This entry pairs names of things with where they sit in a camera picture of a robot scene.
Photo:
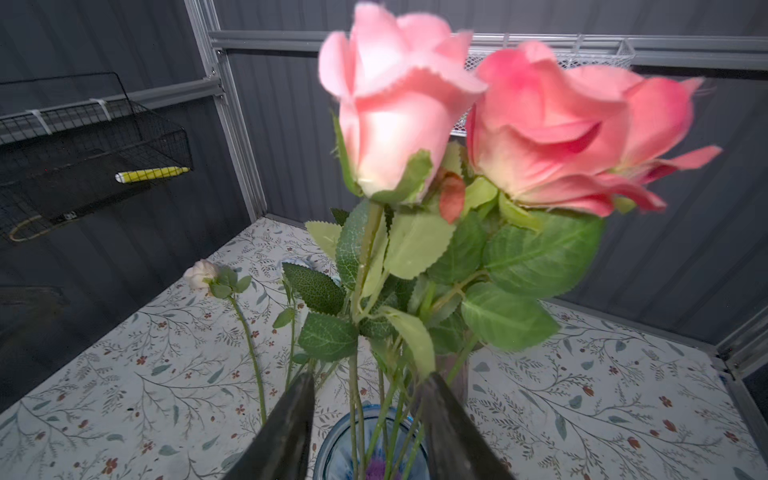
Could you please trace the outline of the light pink rose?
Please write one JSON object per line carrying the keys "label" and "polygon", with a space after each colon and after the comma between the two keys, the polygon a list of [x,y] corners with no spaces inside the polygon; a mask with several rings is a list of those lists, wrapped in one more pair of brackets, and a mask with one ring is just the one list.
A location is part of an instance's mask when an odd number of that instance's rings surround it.
{"label": "light pink rose", "polygon": [[379,383],[392,379],[378,366],[399,366],[404,398],[391,408],[413,418],[417,444],[424,441],[418,386],[437,370],[429,325],[455,307],[430,274],[456,230],[440,214],[438,187],[445,173],[461,170],[450,134],[485,88],[465,69],[471,40],[438,16],[397,16],[361,2],[350,31],[331,33],[318,56],[320,83],[338,104],[332,120],[344,184],[357,206],[384,207],[388,245],[375,262],[399,285],[397,303],[384,299],[376,313],[393,327],[391,346],[360,342],[363,402],[378,405]]}

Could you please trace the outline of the red glass vase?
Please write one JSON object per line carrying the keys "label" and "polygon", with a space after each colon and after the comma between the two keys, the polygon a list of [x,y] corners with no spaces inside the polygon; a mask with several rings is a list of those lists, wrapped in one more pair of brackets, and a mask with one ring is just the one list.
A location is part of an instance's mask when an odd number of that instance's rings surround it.
{"label": "red glass vase", "polygon": [[458,353],[442,354],[436,356],[438,373],[448,384],[457,401],[465,406],[468,400],[469,367],[466,360],[462,360]]}

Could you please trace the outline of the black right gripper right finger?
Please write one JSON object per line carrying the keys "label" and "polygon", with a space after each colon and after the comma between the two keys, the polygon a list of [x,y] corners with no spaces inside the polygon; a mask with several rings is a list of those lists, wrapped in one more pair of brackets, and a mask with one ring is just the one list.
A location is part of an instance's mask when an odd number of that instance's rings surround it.
{"label": "black right gripper right finger", "polygon": [[421,406],[431,479],[514,479],[436,372],[421,385]]}

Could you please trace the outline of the pale pink rose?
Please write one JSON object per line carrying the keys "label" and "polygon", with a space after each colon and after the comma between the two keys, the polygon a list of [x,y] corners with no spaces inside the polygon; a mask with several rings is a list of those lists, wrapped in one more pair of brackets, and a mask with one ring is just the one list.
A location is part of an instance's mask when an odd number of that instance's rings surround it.
{"label": "pale pink rose", "polygon": [[248,347],[248,353],[254,371],[254,379],[257,385],[261,425],[265,426],[268,414],[262,371],[258,363],[258,356],[256,354],[249,323],[238,304],[239,295],[243,294],[250,287],[252,277],[250,275],[239,277],[238,273],[229,266],[217,266],[206,259],[196,261],[185,271],[183,277],[193,289],[205,290],[214,298],[228,302],[233,308],[233,311],[242,326]]}

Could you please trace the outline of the blue purple glass vase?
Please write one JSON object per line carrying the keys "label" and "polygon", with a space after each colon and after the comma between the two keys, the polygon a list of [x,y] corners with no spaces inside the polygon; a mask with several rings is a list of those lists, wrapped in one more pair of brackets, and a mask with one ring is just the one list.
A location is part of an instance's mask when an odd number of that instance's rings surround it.
{"label": "blue purple glass vase", "polygon": [[366,405],[361,414],[363,431],[352,434],[350,416],[345,415],[330,429],[318,449],[313,466],[314,479],[353,479],[352,439],[364,442],[367,479],[415,479],[430,477],[426,442],[420,439],[413,418],[391,408],[378,428],[380,407]]}

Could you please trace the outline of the coral pink rose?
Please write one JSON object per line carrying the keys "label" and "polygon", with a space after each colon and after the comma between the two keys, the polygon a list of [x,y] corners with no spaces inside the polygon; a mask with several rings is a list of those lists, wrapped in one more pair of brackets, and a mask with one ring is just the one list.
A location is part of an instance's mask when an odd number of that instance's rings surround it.
{"label": "coral pink rose", "polygon": [[520,351],[551,338],[558,327],[542,300],[586,274],[604,220],[663,211],[650,185],[721,152],[674,154],[693,124],[698,78],[565,69],[537,42],[491,54],[474,74],[486,91],[466,118],[462,168],[438,187],[456,230],[430,271],[455,305],[460,361],[484,344]]}

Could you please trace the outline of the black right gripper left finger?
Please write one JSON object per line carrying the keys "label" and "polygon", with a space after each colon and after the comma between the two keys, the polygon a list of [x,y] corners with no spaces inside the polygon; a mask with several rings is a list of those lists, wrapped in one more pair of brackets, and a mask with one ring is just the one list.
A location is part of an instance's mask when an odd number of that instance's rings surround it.
{"label": "black right gripper left finger", "polygon": [[300,374],[224,479],[307,477],[315,406],[314,377]]}

